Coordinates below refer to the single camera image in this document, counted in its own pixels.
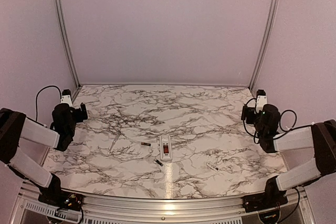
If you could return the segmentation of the white battery cover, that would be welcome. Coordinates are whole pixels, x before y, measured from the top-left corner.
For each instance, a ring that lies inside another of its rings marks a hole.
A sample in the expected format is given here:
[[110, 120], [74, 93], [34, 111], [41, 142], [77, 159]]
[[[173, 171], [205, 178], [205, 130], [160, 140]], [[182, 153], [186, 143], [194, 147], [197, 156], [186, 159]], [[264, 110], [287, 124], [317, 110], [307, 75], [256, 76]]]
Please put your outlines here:
[[212, 169], [212, 170], [214, 170], [214, 171], [219, 171], [219, 168], [218, 168], [215, 164], [213, 164], [213, 163], [211, 163], [211, 162], [207, 162], [206, 165], [207, 165], [210, 169]]

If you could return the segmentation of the black AAA battery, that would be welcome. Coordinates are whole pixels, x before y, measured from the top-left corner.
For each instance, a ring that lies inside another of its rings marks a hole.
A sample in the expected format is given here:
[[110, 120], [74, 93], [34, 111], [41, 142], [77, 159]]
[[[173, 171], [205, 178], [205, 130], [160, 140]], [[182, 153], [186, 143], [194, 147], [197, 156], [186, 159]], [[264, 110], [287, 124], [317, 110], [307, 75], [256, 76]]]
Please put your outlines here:
[[150, 143], [145, 143], [145, 142], [141, 142], [141, 145], [144, 145], [144, 146], [151, 146]]
[[160, 165], [160, 166], [163, 166], [163, 163], [162, 162], [160, 162], [159, 160], [157, 160], [157, 159], [154, 159], [154, 162], [155, 163], [157, 163], [158, 165]]

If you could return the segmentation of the white remote control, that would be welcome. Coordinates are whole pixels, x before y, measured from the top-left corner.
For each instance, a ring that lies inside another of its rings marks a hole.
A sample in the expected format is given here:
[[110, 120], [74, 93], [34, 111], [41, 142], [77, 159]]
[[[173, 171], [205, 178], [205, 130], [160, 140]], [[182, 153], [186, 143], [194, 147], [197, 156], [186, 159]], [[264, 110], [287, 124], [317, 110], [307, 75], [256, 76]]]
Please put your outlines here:
[[161, 161], [170, 162], [173, 159], [172, 148], [171, 148], [171, 138], [169, 135], [160, 135], [159, 137], [160, 146], [160, 159]]

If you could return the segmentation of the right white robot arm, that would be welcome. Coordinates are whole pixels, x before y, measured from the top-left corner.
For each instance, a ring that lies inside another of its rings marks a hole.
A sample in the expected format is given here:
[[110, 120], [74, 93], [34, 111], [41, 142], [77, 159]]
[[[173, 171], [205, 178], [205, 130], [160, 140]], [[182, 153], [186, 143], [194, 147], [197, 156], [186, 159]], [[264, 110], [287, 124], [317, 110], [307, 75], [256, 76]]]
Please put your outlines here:
[[335, 173], [335, 120], [293, 126], [279, 133], [281, 117], [282, 113], [272, 104], [265, 104], [259, 111], [247, 104], [242, 108], [243, 125], [254, 126], [254, 142], [266, 153], [305, 148], [314, 150], [311, 160], [267, 180], [265, 192], [260, 195], [260, 203], [265, 207], [273, 206], [288, 189]]

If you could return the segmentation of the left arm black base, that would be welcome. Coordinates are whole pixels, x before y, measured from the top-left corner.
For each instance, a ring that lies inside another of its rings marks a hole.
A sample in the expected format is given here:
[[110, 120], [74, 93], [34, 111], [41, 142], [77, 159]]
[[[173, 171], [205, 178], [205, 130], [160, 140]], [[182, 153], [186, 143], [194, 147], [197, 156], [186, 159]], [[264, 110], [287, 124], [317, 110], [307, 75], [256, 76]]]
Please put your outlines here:
[[40, 202], [56, 206], [59, 210], [82, 210], [83, 195], [62, 190], [60, 178], [55, 174], [51, 175], [50, 184], [47, 187], [39, 186], [39, 190], [38, 200]]

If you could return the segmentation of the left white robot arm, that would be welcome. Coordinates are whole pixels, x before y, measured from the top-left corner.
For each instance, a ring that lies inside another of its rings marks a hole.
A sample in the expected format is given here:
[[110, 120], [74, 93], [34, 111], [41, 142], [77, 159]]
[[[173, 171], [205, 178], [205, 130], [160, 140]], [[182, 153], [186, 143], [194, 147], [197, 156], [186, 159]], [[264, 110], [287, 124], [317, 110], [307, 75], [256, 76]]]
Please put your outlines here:
[[64, 152], [75, 135], [76, 125], [88, 119], [86, 105], [75, 109], [60, 103], [52, 111], [51, 128], [28, 118], [26, 114], [7, 108], [1, 109], [1, 162], [23, 178], [28, 178], [54, 205], [66, 202], [60, 179], [42, 168], [19, 147], [20, 139]]

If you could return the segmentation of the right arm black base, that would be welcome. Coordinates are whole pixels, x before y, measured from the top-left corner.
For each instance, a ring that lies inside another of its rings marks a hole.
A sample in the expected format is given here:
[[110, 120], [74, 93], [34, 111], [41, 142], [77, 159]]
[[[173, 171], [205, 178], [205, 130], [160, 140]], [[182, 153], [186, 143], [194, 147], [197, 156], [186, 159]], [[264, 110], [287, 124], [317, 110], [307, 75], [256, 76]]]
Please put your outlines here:
[[276, 178], [275, 176], [266, 181], [263, 193], [243, 197], [243, 207], [246, 212], [265, 210], [288, 203], [286, 191], [279, 190]]

